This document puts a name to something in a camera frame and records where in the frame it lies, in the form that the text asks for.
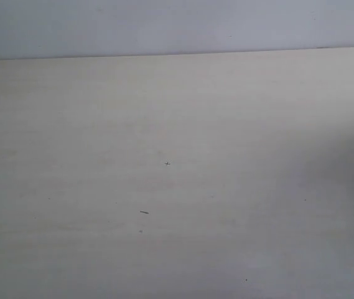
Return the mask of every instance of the white wall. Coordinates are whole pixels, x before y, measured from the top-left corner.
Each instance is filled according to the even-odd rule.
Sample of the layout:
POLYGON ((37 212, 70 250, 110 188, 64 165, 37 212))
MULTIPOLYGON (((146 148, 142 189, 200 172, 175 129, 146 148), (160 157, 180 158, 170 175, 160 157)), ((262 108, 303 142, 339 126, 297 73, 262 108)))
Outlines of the white wall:
POLYGON ((0 59, 354 46, 354 0, 0 0, 0 59))

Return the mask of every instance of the white surface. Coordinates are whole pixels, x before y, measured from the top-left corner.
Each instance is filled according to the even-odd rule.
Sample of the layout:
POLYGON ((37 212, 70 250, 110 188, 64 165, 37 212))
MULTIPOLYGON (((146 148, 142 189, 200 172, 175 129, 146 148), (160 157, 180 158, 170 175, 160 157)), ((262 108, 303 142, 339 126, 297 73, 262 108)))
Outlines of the white surface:
POLYGON ((354 46, 354 0, 0 0, 0 59, 354 46))
POLYGON ((354 49, 0 61, 0 298, 354 298, 354 49))

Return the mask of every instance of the wooden board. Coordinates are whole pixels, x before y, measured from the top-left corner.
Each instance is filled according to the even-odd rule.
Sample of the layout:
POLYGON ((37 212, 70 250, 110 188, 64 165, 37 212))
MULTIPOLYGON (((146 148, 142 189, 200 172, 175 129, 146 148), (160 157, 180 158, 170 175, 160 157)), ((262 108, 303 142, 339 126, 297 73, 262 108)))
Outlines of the wooden board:
POLYGON ((0 298, 354 298, 354 49, 0 61, 0 298))

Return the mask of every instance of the light wood surface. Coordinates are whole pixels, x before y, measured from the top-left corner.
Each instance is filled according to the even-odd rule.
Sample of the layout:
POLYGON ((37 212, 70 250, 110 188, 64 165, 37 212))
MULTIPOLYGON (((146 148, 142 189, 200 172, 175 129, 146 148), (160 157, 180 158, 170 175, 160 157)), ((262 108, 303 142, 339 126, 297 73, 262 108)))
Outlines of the light wood surface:
POLYGON ((354 49, 0 61, 0 298, 354 298, 354 49))

